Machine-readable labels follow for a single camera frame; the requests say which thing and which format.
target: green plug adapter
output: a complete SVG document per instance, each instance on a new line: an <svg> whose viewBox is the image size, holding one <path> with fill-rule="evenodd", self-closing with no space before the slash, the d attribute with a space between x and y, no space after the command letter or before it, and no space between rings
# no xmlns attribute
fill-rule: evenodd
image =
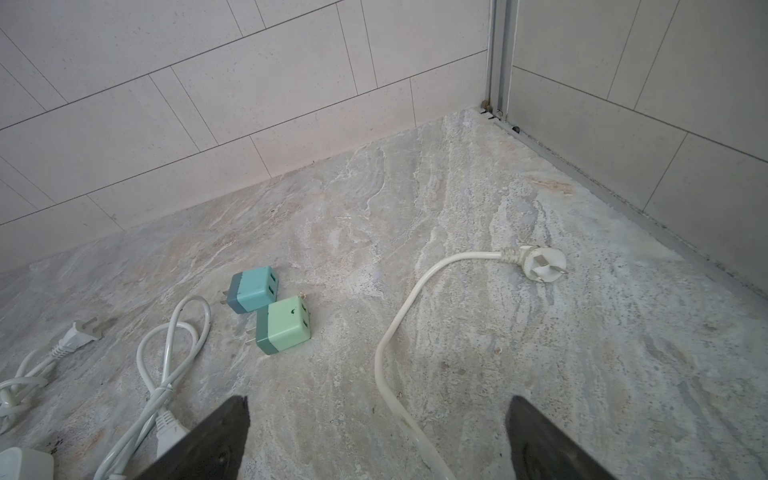
<svg viewBox="0 0 768 480"><path fill-rule="evenodd" d="M235 273L230 289L224 292L227 299L221 303L229 305L235 313L253 312L277 300L278 283L269 266Z"/></svg>
<svg viewBox="0 0 768 480"><path fill-rule="evenodd" d="M270 303L256 311L255 340L267 355L282 352L310 338L310 312L300 296Z"/></svg>

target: black object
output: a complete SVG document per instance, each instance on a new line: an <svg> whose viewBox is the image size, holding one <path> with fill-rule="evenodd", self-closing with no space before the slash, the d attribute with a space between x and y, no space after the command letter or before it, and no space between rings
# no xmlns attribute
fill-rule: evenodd
<svg viewBox="0 0 768 480"><path fill-rule="evenodd" d="M135 480L236 480L248 427L248 398L232 396Z"/></svg>
<svg viewBox="0 0 768 480"><path fill-rule="evenodd" d="M616 480L521 396L506 426L517 480ZM134 480L236 480L249 427L247 397L230 397Z"/></svg>
<svg viewBox="0 0 768 480"><path fill-rule="evenodd" d="M507 436L518 480L616 480L521 396L509 404Z"/></svg>

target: white power cord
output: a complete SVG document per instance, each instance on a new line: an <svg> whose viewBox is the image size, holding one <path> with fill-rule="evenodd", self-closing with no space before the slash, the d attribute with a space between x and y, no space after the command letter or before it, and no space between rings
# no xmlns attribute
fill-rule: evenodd
<svg viewBox="0 0 768 480"><path fill-rule="evenodd" d="M197 331L192 325L178 321L179 313L181 313L184 306L192 300L201 302L205 312L205 324L199 339L197 337ZM187 355L187 358L185 358L184 361L171 372L170 357L174 349L174 334L176 333L177 327L185 329L192 335L192 349L190 350L189 355ZM147 368L144 366L144 347L147 345L150 338L163 331L167 331L165 337L163 376L161 377L159 385L155 386L152 378L147 372ZM176 309L170 317L170 322L154 327L143 339L141 339L139 347L136 350L136 366L141 375L141 379L144 380L144 384L150 392L150 397L136 422L125 432L114 447L112 447L112 450L109 451L107 456L104 457L104 461L99 465L98 470L96 471L94 480L104 480L108 475L110 480L124 480L126 477L123 475L123 472L125 472L128 461L155 424L157 424L157 457L163 455L170 447L187 434L188 430L174 418L170 410L166 408L166 403L170 398L170 394L173 392L172 384L181 381L184 374L189 370L195 357L200 352L200 349L203 348L203 344L205 343L206 338L208 338L209 331L210 306L208 305L208 302L202 296L189 295L184 297L184 299L176 305Z"/></svg>
<svg viewBox="0 0 768 480"><path fill-rule="evenodd" d="M0 382L0 434L7 432L12 426L16 417L30 408L29 401L24 402L24 398L35 389L48 384L45 378L56 366L56 361L60 360L86 343L93 342L101 338L101 334L94 332L88 324L96 319L86 323L74 322L72 327L58 341L51 352L32 370L24 372L32 357L37 355L41 349L32 350L24 359L22 364L16 370L16 377Z"/></svg>
<svg viewBox="0 0 768 480"><path fill-rule="evenodd" d="M389 344L392 336L395 334L397 327L402 322L403 317L406 316L408 309L416 300L419 292L422 291L424 284L429 281L432 276L438 272L441 268L450 263L458 262L459 260L466 259L485 259L485 260L500 260L506 263L516 263L525 273L526 277L537 282L554 282L560 278L565 271L565 255L556 248L550 247L533 247L525 245L518 248L505 248L500 252L465 252L457 253L450 257L444 258L432 266L427 272L416 282L416 285L411 290L411 294L400 307L400 311L395 315L395 319L389 325L389 328L384 333L384 337L379 342L379 346L376 347L376 356L373 361L374 376L376 377L376 387L379 389L384 398L384 402L395 414L398 420L398 424L402 428L403 432L410 437L415 444L416 448L424 460L424 463L432 470L432 474L435 478L440 480L455 480L456 477L451 472L451 469L446 465L432 442L429 441L427 435L416 424L416 420L411 417L406 408L402 406L402 403L395 397L392 390L384 380L384 371L382 368L382 356L384 349Z"/></svg>

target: stone floor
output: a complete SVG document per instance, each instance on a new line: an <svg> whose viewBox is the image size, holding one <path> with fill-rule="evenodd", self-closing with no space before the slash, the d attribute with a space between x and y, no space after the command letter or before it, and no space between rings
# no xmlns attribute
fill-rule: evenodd
<svg viewBox="0 0 768 480"><path fill-rule="evenodd" d="M0 275L0 379L74 319L104 329L0 449L53 452L62 480L93 475L147 398L139 340L192 292L214 324L171 409L193 426L248 395L242 478L430 478L379 397L374 349L434 262L523 243L560 247L572 272L540 285L508 264L454 264L386 353L390 385L458 478L512 477L513 394L618 478L768 475L765 312L471 111ZM262 265L312 313L313 338L275 356L244 345L255 316L218 303Z"/></svg>

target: wall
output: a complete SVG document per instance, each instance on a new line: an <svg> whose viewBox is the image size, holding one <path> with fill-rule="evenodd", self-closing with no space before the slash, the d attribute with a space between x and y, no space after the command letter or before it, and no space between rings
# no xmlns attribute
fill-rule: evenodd
<svg viewBox="0 0 768 480"><path fill-rule="evenodd" d="M0 270L485 93L488 0L21 0L0 29Z"/></svg>
<svg viewBox="0 0 768 480"><path fill-rule="evenodd" d="M520 0L508 121L768 292L768 4Z"/></svg>

